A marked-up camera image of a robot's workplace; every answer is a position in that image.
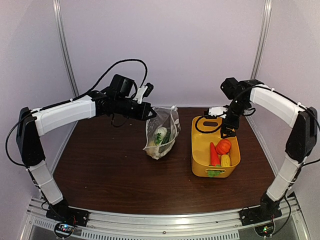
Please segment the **orange toy pumpkin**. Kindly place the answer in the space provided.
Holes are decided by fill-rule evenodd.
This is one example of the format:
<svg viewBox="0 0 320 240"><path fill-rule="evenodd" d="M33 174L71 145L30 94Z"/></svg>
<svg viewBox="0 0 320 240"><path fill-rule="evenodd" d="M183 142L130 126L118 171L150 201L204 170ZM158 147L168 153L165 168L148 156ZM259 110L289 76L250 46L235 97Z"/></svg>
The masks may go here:
<svg viewBox="0 0 320 240"><path fill-rule="evenodd" d="M228 139L222 139L217 143L215 150L218 155L226 155L230 151L231 147L232 144Z"/></svg>

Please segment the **clear dotted zip bag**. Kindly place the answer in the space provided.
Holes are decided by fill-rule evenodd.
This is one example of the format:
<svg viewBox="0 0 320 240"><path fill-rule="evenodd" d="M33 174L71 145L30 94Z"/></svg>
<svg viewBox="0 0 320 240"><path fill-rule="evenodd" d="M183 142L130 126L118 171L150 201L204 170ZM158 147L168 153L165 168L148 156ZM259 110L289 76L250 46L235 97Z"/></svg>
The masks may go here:
<svg viewBox="0 0 320 240"><path fill-rule="evenodd" d="M152 159L159 160L174 146L181 131L178 107L156 106L154 118L146 121L146 145L143 150Z"/></svg>

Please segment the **white toy radish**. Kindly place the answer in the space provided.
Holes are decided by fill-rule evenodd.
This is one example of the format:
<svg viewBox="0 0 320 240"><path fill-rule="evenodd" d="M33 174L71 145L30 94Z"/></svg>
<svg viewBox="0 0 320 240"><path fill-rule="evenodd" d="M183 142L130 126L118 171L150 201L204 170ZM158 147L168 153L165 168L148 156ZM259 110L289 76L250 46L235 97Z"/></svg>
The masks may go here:
<svg viewBox="0 0 320 240"><path fill-rule="evenodd" d="M155 135L157 138L164 138L168 129L166 127L158 127L155 131Z"/></svg>

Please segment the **dark green toy cucumber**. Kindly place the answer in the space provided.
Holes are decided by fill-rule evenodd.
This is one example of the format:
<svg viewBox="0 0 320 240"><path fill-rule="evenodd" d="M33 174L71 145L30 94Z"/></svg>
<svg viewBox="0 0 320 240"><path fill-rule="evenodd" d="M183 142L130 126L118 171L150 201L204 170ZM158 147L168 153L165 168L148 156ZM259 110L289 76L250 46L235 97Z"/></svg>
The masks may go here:
<svg viewBox="0 0 320 240"><path fill-rule="evenodd" d="M161 142L161 145L167 144L170 141L170 137L171 137L171 130L168 129L165 137L163 138L163 140Z"/></svg>

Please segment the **red toy pepper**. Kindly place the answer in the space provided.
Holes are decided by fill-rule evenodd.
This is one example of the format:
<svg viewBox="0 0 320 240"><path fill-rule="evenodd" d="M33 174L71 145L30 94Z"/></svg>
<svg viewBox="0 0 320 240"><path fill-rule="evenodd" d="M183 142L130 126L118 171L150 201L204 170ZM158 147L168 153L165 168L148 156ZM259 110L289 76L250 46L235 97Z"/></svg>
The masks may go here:
<svg viewBox="0 0 320 240"><path fill-rule="evenodd" d="M215 145L213 142L210 142L210 165L211 166L219 166L221 164L219 155L216 151Z"/></svg>

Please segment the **green leafy toy vegetable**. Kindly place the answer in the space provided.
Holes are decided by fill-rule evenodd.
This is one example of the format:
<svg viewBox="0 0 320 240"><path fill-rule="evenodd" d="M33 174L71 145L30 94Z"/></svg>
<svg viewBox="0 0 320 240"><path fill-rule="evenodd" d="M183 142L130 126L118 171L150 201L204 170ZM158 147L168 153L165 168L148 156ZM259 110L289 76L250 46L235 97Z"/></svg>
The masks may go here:
<svg viewBox="0 0 320 240"><path fill-rule="evenodd" d="M218 177L220 175L220 171L219 170L208 170L207 171L207 176L209 178L215 178Z"/></svg>

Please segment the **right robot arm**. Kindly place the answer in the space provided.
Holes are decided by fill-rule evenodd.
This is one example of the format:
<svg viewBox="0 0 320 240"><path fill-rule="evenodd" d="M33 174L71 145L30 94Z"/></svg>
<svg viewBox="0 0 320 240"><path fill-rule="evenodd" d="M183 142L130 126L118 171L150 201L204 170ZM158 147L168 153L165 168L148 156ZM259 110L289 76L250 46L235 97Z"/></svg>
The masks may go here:
<svg viewBox="0 0 320 240"><path fill-rule="evenodd" d="M231 101L220 127L222 138L236 136L240 116L244 115L252 104L270 111L291 128L285 145L283 164L272 184L262 195L260 206L255 210L258 219L266 221L276 213L280 201L294 184L304 161L317 143L317 110L289 99L256 79L237 81L234 77L226 78L220 88Z"/></svg>

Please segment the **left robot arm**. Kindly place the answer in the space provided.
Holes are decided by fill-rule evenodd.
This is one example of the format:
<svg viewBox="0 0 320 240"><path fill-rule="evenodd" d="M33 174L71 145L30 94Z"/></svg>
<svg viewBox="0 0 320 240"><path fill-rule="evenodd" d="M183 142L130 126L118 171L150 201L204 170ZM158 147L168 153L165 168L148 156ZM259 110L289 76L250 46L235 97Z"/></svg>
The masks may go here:
<svg viewBox="0 0 320 240"><path fill-rule="evenodd" d="M153 89L151 83L137 87L133 79L116 74L101 91L92 89L78 99L53 106L21 109L16 143L26 170L49 204L49 214L61 222L72 218L71 208L45 162L40 137L62 126L103 115L147 121L157 115L151 104L143 100Z"/></svg>

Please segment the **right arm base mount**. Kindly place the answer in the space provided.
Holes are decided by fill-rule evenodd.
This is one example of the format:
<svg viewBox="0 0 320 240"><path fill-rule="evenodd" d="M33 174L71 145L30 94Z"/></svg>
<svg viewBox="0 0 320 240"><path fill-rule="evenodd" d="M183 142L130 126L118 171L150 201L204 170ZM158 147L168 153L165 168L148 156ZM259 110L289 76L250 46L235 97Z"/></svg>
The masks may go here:
<svg viewBox="0 0 320 240"><path fill-rule="evenodd" d="M275 209L271 212L264 212L261 206L244 207L238 212L238 214L242 226L271 221L274 218L282 216L282 212L280 209Z"/></svg>

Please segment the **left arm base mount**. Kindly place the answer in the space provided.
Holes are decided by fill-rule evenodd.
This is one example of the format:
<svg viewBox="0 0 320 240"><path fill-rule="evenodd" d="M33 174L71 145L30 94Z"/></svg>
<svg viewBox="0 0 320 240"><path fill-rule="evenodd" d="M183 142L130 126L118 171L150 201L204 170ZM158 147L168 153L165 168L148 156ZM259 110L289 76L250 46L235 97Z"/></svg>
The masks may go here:
<svg viewBox="0 0 320 240"><path fill-rule="evenodd" d="M89 212L87 210L68 206L50 207L45 216L52 220L80 227L86 227L89 220Z"/></svg>

